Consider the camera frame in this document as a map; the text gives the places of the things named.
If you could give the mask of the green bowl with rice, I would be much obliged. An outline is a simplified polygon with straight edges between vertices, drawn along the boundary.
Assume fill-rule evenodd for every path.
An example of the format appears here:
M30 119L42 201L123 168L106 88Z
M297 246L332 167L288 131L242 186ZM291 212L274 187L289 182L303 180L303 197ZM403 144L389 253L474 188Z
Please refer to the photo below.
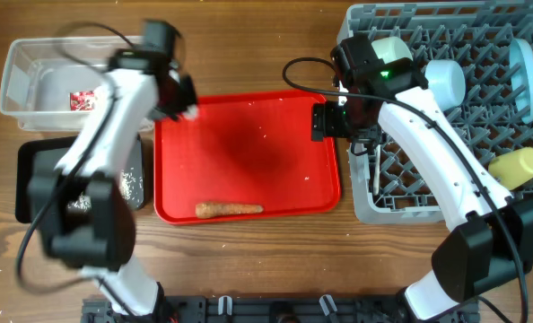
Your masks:
M379 59L385 64L394 62L402 58L413 59L412 53L407 44L400 38L388 37L374 40L371 46Z

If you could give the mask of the white tissue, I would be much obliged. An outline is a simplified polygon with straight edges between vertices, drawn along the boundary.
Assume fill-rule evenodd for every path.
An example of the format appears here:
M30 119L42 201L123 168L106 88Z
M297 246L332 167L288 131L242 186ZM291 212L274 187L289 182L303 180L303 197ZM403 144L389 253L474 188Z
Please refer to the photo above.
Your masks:
M199 116L199 108L197 105L188 106L187 109L181 113L181 117L185 120L193 121Z

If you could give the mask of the light blue plate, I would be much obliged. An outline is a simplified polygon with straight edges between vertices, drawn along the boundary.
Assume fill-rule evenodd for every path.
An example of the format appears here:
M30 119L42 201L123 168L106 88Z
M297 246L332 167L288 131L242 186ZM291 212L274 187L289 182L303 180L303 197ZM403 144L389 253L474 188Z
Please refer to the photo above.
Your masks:
M512 89L515 108L522 113L521 121L533 122L533 49L524 39L513 39L509 49Z

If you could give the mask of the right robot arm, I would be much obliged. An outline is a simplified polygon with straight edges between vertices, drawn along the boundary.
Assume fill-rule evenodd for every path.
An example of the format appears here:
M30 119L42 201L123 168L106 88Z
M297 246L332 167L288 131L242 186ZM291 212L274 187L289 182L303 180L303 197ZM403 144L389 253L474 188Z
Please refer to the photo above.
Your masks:
M312 110L311 137L371 144L380 128L405 152L441 209L448 237L431 270L403 292L415 320L455 310L495 287L526 286L533 267L533 200L517 200L469 151L407 57L381 59L363 35L343 39L327 60L328 101Z

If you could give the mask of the yellow plastic cup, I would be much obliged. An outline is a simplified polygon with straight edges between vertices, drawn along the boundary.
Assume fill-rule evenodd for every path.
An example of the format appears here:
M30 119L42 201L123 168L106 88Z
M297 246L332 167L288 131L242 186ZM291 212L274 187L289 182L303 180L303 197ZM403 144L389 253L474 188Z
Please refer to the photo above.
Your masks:
M489 173L509 190L533 179L533 148L524 147L492 159Z

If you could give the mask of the orange carrot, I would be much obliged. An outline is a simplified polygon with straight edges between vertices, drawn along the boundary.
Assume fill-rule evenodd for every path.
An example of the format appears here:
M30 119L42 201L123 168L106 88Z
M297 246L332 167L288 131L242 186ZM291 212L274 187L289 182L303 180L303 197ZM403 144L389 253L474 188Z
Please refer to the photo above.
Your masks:
M263 211L264 207L262 205L219 202L204 202L197 204L195 207L195 213L198 219L211 219L239 214L261 214Z

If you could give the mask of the red strawberry cake wrapper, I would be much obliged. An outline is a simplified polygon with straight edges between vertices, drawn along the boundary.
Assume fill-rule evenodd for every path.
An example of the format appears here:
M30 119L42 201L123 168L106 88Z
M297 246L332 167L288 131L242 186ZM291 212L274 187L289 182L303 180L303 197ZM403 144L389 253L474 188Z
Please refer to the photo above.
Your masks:
M69 101L72 111L90 111L94 109L96 97L94 91L71 92Z

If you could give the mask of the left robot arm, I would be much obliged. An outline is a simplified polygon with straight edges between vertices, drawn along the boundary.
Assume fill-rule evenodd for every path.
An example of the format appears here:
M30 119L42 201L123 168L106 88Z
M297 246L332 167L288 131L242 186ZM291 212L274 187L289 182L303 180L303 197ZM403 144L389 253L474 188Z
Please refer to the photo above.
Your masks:
M102 96L73 145L26 188L30 226L14 265L16 283L31 294L59 292L94 282L125 322L172 322L177 313L160 283L134 257L135 219L118 183L144 119L193 118L197 94L175 57L181 33L166 21L147 20L140 43L128 42L100 69L54 43L62 57L91 69ZM78 270L56 285L29 282L22 273L33 233L49 258Z

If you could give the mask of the light blue small bowl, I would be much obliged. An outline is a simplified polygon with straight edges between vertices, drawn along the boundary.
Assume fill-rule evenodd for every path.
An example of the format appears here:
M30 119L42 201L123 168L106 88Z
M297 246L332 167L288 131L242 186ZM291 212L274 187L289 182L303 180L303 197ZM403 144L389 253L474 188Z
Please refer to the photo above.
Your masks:
M460 65L452 60L433 60L425 68L428 87L441 111L454 109L466 96L466 80Z

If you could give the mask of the white plastic spoon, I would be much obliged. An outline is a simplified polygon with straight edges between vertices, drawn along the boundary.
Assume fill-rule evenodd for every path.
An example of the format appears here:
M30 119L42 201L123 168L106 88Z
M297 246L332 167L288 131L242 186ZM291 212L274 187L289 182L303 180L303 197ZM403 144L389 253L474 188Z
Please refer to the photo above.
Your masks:
M377 196L380 193L380 156L381 148L380 145L377 145L375 148L375 165L372 182L372 194L374 196Z

